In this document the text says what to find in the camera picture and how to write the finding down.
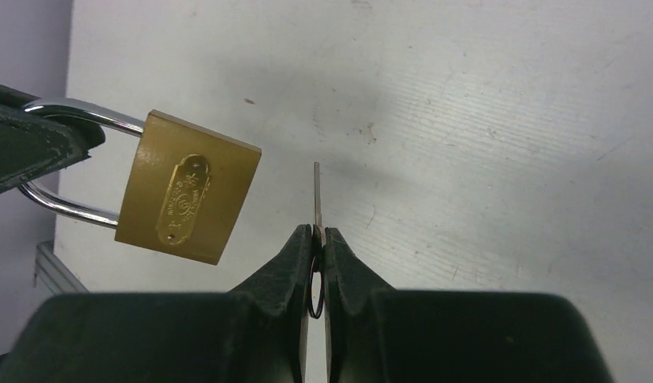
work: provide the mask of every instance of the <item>padlock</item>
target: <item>padlock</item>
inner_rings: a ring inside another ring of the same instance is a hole
[[[23,107],[139,136],[120,214],[64,199],[37,182],[19,189],[48,209],[116,229],[115,240],[216,265],[260,161],[259,148],[153,110],[145,123],[98,105],[41,99]]]

